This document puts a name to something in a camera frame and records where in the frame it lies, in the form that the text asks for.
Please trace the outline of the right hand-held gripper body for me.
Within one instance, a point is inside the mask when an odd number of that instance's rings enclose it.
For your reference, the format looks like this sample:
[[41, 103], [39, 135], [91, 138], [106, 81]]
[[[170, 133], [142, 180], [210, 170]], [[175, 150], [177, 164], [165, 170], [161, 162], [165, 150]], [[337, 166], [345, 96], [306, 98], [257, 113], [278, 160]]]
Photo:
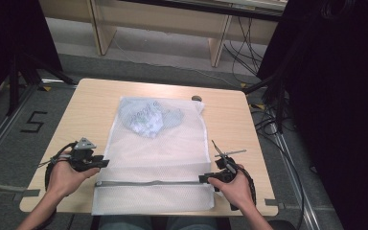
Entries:
[[229, 183], [235, 179], [238, 171], [243, 172], [246, 175], [246, 171], [235, 163], [234, 159], [229, 157], [228, 153], [225, 153], [219, 149], [215, 142], [213, 142], [214, 148], [217, 151], [216, 165], [219, 168], [219, 172], [212, 172], [211, 176], [224, 183]]

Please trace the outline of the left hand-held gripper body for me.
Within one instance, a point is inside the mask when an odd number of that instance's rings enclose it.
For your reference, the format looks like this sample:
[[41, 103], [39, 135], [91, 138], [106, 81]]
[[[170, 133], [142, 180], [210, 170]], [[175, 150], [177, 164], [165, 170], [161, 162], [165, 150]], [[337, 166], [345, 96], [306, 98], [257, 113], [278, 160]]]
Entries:
[[95, 168], [94, 162], [98, 161], [91, 161], [92, 156], [94, 156], [95, 147], [96, 146], [92, 142], [84, 137], [75, 142], [72, 145], [69, 158], [69, 163], [72, 168], [77, 172], [85, 172]]

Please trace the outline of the white mesh laundry bag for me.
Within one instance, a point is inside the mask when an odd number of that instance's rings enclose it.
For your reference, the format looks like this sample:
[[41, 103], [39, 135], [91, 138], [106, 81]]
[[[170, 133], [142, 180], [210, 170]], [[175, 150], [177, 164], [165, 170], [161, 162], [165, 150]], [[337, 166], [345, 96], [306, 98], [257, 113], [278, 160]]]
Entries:
[[104, 152], [109, 163], [97, 176], [92, 214], [144, 215], [213, 208], [214, 189], [198, 180], [211, 170], [204, 103], [141, 99], [180, 109], [182, 124], [161, 130], [155, 138], [142, 137], [122, 124], [118, 107]]

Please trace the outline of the person's right hand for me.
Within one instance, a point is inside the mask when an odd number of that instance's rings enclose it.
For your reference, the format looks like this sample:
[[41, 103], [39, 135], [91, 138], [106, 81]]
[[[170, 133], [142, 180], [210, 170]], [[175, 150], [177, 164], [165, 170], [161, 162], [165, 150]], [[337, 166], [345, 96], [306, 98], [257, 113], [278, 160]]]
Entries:
[[242, 170], [243, 166], [240, 165], [237, 175], [229, 183], [224, 183], [214, 177], [209, 178], [208, 182], [217, 187], [231, 204], [246, 215], [247, 213], [256, 212], [257, 209], [252, 199], [249, 181]]

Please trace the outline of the person's left hand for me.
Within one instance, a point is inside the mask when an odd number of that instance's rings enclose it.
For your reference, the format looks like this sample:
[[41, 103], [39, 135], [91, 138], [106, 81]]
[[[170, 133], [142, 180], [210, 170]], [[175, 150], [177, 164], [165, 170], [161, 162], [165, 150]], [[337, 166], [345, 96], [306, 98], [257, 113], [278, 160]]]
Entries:
[[84, 172], [77, 172], [65, 159], [60, 159], [56, 162], [50, 174], [45, 196], [50, 200], [62, 200], [75, 192], [82, 182], [99, 171], [99, 168], [93, 168]]

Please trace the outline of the grey tape strip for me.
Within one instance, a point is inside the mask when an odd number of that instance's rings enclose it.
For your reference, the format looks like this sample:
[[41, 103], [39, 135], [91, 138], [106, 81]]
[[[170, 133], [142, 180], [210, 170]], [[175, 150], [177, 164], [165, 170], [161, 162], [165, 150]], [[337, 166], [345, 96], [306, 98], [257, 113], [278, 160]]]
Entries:
[[265, 198], [264, 203], [266, 206], [276, 206], [279, 210], [283, 210], [286, 208], [283, 202], [279, 202], [276, 199]]

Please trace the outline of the person's legs in jeans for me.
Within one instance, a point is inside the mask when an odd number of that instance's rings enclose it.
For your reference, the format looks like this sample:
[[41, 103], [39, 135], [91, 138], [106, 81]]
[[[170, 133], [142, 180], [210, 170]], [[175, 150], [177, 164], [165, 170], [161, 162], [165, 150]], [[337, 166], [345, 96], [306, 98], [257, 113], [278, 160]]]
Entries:
[[214, 218], [102, 216], [99, 230], [218, 230]]

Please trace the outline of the light blue printed garment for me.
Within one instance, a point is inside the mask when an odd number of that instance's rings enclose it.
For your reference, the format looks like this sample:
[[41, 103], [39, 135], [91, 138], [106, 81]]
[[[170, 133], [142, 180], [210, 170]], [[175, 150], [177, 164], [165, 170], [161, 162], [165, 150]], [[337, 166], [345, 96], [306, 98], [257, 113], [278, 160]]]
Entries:
[[122, 98], [118, 119], [122, 124], [146, 138], [155, 138], [161, 130], [178, 127], [184, 113], [178, 108], [164, 107], [155, 99]]

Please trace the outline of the dark round object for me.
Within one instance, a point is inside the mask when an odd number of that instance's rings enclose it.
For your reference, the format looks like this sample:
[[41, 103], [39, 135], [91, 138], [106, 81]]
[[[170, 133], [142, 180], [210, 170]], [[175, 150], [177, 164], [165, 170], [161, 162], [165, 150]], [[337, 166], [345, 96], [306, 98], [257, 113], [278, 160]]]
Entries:
[[273, 230], [296, 230], [293, 224], [286, 220], [270, 220], [268, 224]]

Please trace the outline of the black metal stand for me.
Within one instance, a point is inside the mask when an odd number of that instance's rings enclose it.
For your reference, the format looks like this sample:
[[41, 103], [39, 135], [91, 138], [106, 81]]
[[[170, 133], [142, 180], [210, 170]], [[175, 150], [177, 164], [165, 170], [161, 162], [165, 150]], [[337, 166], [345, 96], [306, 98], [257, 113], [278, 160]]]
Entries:
[[276, 113], [274, 122], [276, 127], [278, 128], [278, 132], [282, 133], [282, 122], [284, 120], [284, 105], [286, 93], [282, 76], [280, 74], [272, 74], [266, 79], [261, 80], [260, 82], [253, 84], [252, 86], [244, 88], [242, 92], [247, 95], [264, 86], [266, 87], [266, 90], [262, 95], [262, 99], [265, 104], [275, 105]]

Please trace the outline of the black tripod stand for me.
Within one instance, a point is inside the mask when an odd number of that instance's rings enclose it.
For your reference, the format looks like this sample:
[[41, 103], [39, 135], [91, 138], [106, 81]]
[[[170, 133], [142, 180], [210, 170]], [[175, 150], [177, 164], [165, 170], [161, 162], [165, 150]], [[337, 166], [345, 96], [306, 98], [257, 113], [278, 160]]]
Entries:
[[16, 52], [11, 58], [10, 68], [10, 102], [8, 115], [11, 116], [14, 111], [19, 107], [20, 96], [19, 96], [19, 77], [25, 80], [28, 85], [40, 86], [42, 84], [42, 78], [37, 73], [38, 69], [43, 69], [50, 73], [58, 80], [65, 82], [69, 85], [76, 85], [77, 82], [62, 71], [55, 69], [51, 65], [45, 63], [37, 57], [34, 57], [25, 52]]

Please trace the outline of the black curtain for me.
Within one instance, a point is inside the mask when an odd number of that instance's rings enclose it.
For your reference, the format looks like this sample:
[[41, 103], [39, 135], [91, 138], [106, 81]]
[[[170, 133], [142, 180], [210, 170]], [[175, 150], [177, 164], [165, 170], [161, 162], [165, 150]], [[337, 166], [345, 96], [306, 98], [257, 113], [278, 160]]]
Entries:
[[0, 0], [0, 85], [15, 56], [24, 57], [29, 68], [62, 70], [39, 0]]
[[344, 230], [368, 230], [368, 0], [288, 0], [259, 78], [281, 74], [293, 117]]

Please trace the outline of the light wooden desk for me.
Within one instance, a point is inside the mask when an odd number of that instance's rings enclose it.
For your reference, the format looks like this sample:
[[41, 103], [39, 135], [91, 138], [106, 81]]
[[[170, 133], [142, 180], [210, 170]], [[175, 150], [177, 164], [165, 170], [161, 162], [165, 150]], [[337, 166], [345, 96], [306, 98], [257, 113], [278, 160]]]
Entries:
[[97, 53], [121, 27], [208, 39], [217, 67], [226, 40], [266, 45], [288, 0], [39, 0], [45, 16], [89, 23]]

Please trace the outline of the metal floor rail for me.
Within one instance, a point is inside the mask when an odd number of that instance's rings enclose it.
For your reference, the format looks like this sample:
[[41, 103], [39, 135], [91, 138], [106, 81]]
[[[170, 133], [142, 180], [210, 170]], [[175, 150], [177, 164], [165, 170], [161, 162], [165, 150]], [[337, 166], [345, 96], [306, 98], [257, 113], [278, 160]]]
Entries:
[[7, 115], [3, 122], [0, 124], [0, 146], [2, 145], [4, 139], [8, 136], [10, 133], [13, 125], [18, 120], [21, 112], [25, 108], [25, 104], [27, 101], [31, 98], [31, 96], [35, 93], [37, 87], [34, 86], [28, 86], [24, 93], [21, 95], [19, 99], [18, 106], [11, 112], [10, 115]]
[[298, 220], [298, 228], [301, 228], [303, 225], [305, 225], [307, 227], [307, 230], [321, 230], [317, 215], [315, 214], [315, 211], [311, 205], [311, 201], [309, 200], [307, 193], [305, 192], [303, 183], [294, 165], [284, 135], [282, 133], [275, 133], [274, 141], [275, 145], [282, 155], [282, 159], [286, 167], [291, 187], [293, 189], [300, 209], [301, 217]]

